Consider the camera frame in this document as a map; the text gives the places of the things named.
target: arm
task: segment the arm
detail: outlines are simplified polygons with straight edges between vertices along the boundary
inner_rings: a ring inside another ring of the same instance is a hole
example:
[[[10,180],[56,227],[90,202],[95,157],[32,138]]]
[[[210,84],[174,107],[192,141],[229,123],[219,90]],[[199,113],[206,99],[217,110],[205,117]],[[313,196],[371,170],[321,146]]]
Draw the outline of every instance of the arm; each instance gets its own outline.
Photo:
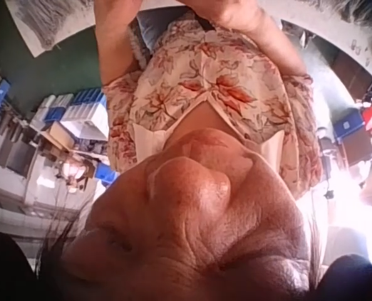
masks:
[[[307,69],[303,60],[274,20],[263,9],[259,10],[257,18],[260,20],[257,26],[242,33],[257,44],[282,75],[305,75]]]
[[[282,75],[305,75],[306,66],[287,36],[257,0],[179,0],[199,16],[244,33],[277,65]]]
[[[103,85],[138,70],[127,28],[141,3],[142,0],[95,1],[96,39]]]

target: green wall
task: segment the green wall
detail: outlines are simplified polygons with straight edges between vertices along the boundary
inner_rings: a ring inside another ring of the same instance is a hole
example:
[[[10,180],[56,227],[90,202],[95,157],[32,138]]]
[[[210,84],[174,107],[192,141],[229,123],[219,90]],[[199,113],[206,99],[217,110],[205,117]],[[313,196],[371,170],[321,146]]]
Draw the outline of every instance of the green wall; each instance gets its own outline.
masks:
[[[101,83],[93,28],[33,58],[5,1],[0,0],[0,74],[11,83],[11,103],[23,114],[28,114],[50,94],[99,87]]]

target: floral blouse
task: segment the floral blouse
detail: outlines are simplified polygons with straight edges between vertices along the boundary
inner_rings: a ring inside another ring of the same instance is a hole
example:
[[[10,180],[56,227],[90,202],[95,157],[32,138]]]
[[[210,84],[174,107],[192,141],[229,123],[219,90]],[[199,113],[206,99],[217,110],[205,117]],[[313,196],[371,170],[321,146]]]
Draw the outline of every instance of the floral blouse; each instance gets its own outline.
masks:
[[[138,163],[135,127],[169,130],[198,103],[209,101],[238,134],[256,144],[284,131],[279,174],[295,198],[319,182],[309,75],[281,76],[247,37],[221,28],[205,31],[194,18],[171,23],[151,60],[145,68],[140,65],[141,70],[103,87],[108,157],[117,171]]]

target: nose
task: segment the nose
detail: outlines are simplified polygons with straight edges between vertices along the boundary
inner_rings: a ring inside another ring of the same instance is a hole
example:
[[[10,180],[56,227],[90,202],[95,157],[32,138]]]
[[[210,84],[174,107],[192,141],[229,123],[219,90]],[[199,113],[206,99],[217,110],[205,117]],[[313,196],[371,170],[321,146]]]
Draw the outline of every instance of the nose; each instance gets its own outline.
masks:
[[[163,163],[148,177],[148,199],[165,218],[221,216],[230,199],[229,178],[188,157]]]

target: bright light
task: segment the bright light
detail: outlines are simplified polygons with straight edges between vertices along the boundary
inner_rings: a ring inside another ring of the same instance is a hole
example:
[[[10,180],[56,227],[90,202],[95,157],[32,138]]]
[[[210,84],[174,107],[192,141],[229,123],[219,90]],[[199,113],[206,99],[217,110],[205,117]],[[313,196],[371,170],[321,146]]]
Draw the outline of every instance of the bright light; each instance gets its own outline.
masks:
[[[55,188],[55,181],[46,179],[43,176],[39,176],[37,179],[37,185],[41,185],[47,188]]]

